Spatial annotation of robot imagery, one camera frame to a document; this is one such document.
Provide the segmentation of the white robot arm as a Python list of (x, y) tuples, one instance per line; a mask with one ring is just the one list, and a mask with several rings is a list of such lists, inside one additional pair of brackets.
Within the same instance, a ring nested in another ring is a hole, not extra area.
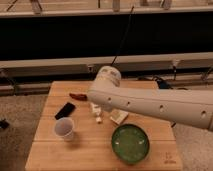
[(103, 66), (88, 100), (106, 111), (120, 109), (213, 132), (213, 91), (124, 88), (120, 81), (119, 70)]

